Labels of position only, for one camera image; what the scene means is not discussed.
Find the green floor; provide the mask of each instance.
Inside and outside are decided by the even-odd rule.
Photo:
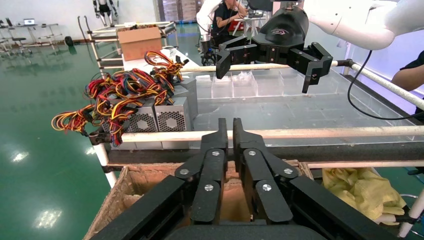
[[[199,63],[197,27],[179,27],[178,35],[180,51]],[[100,54],[112,47],[100,47]],[[110,190],[88,139],[50,126],[55,114],[87,104],[83,88],[99,71],[87,46],[75,49],[34,48],[28,59],[0,58],[2,240],[81,239]],[[400,193],[423,188],[404,168],[378,171]]]

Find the person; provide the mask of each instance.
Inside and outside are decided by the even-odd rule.
[[[393,77],[391,83],[405,89],[412,91],[424,84],[424,51],[422,51],[418,58],[405,67],[402,67]],[[422,113],[423,110],[416,108],[415,113]],[[424,114],[415,117],[417,120],[424,123]]]
[[[218,47],[219,44],[236,38],[228,32],[230,23],[236,19],[244,18],[247,14],[248,11],[236,0],[223,0],[215,10],[213,17],[211,31],[213,45]]]

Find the cardboard box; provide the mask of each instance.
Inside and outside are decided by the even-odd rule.
[[[161,32],[157,26],[134,30],[120,28],[117,35],[125,61],[143,59],[147,51],[162,49]]]
[[[286,160],[296,167],[301,175],[311,179],[312,173],[308,165],[297,160]],[[126,166],[122,169],[115,186],[106,196],[83,240],[89,240],[102,230],[113,219],[135,203],[140,196],[148,192],[168,175],[174,175],[181,163],[154,163]],[[220,219],[233,222],[249,222],[251,216],[243,192],[242,182],[236,172],[233,161],[228,162],[226,182],[220,209]],[[186,218],[179,226],[190,224]]]

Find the transparent plastic container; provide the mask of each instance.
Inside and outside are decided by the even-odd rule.
[[[227,99],[233,98],[233,81],[231,73],[227,73],[222,79],[218,79],[216,75],[213,76],[212,82],[212,98],[213,99]]]
[[[284,92],[283,77],[279,71],[260,70],[254,72],[259,97],[282,96]]]
[[[249,98],[258,96],[258,85],[251,71],[231,72],[234,98]]]
[[[196,88],[198,99],[212,98],[212,79],[210,75],[196,76]]]

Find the wire bundle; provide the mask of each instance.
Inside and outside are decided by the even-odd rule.
[[[75,131],[88,136],[84,130],[86,124],[90,121],[93,126],[100,126],[103,120],[96,116],[93,111],[94,105],[90,104],[77,111],[62,112],[51,120],[51,126],[57,131]]]
[[[152,57],[164,62],[156,62]],[[154,97],[156,106],[174,103],[171,99],[174,94],[174,79],[176,82],[183,80],[180,70],[188,62],[181,62],[177,57],[177,62],[174,63],[162,53],[154,51],[148,51],[144,59],[155,66],[150,74],[134,68],[131,71],[117,71],[112,75],[106,73],[100,78],[97,78],[98,74],[94,75],[85,86],[84,95],[95,102],[77,111],[56,115],[51,126],[57,131],[69,130],[88,136],[85,131],[87,123],[93,126],[109,123],[112,143],[119,146],[125,130],[124,122],[137,112],[137,108],[143,106],[142,99]]]

